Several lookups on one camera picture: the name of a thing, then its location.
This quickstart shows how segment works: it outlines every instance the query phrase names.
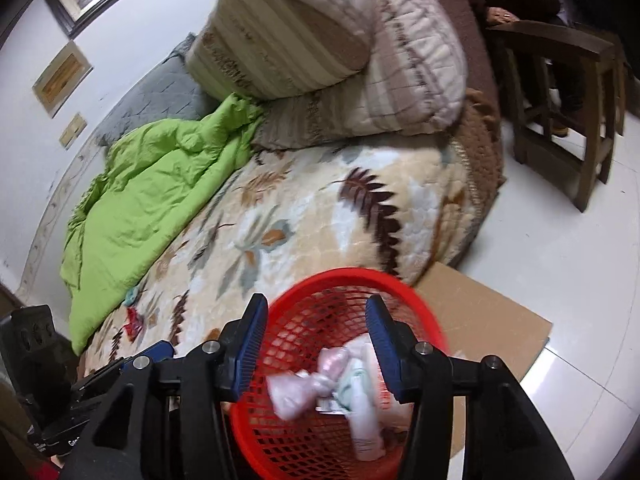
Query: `floral blanket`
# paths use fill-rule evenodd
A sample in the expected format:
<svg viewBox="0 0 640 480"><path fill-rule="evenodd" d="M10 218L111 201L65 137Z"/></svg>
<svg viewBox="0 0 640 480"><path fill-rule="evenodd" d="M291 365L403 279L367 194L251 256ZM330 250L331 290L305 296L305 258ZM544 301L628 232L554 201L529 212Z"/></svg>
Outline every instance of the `floral blanket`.
<svg viewBox="0 0 640 480"><path fill-rule="evenodd" d="M369 267L412 284L431 262L450 262L475 235L500 174L501 161L492 162L488 184L487 156L478 169L465 151L485 139L489 153L499 139L467 137L381 134L257 153L140 282L142 331L130 341L125 307L114 310L84 370L162 339L185 355L239 318L253 292L273 301L323 270Z"/></svg>

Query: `green comforter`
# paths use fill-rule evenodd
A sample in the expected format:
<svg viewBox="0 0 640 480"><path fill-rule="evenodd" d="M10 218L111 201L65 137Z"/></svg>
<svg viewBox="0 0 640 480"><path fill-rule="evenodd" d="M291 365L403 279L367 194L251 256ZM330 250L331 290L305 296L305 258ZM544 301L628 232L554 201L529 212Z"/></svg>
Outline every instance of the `green comforter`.
<svg viewBox="0 0 640 480"><path fill-rule="evenodd" d="M122 137L68 224L60 276L79 354L127 291L250 156L261 110L230 95L201 121L164 119Z"/></svg>

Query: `striped pillow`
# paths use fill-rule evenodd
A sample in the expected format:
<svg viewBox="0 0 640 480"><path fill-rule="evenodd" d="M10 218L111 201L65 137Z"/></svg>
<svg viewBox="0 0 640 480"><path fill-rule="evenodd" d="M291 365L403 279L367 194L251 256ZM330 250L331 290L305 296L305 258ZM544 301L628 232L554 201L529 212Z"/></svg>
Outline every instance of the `striped pillow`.
<svg viewBox="0 0 640 480"><path fill-rule="evenodd" d="M187 68L220 100L325 88L367 63L371 11L370 0L218 0Z"/></svg>
<svg viewBox="0 0 640 480"><path fill-rule="evenodd" d="M264 104L254 143L303 148L344 137L439 132L458 118L466 59L437 0L373 0L367 67L341 83Z"/></svg>

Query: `wooden chair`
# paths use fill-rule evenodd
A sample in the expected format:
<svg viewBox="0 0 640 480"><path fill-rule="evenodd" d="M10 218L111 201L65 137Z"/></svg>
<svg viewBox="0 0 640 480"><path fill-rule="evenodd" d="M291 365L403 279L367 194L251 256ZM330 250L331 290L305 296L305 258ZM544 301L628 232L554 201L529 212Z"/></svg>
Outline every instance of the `wooden chair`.
<svg viewBox="0 0 640 480"><path fill-rule="evenodd" d="M625 113L626 113L626 66L625 66L625 49L620 41L620 37L608 30L599 30L583 23L575 23L574 27L583 32L593 34L603 40L613 43L616 47L616 132L619 136L625 134Z"/></svg>
<svg viewBox="0 0 640 480"><path fill-rule="evenodd" d="M513 121L514 156L525 164L527 145L532 142L551 152L580 173L578 193L574 205L583 212L587 208L596 176L606 184L613 157L616 136L616 47L609 41L573 28L548 23L520 21L489 29L490 36L500 48L504 63L506 90ZM542 104L524 107L524 94L516 64L515 52L532 56L536 83ZM567 65L582 67L586 93L584 96L584 124L577 124L561 114L549 95L549 77L545 59L558 60ZM600 135L600 120L605 118L605 135ZM553 142L552 119L574 129L586 138L584 160ZM543 127L543 135L527 125L536 121Z"/></svg>

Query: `plastic bag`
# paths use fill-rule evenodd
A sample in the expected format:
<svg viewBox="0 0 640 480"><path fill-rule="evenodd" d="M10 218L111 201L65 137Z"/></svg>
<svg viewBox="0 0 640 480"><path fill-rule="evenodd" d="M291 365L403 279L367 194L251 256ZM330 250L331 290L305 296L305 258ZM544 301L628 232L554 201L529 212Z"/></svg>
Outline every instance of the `plastic bag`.
<svg viewBox="0 0 640 480"><path fill-rule="evenodd" d="M317 397L327 397L349 363L345 348L323 348L318 355L318 371L309 374L285 372L267 377L267 391L273 411L281 420L294 420L316 405Z"/></svg>

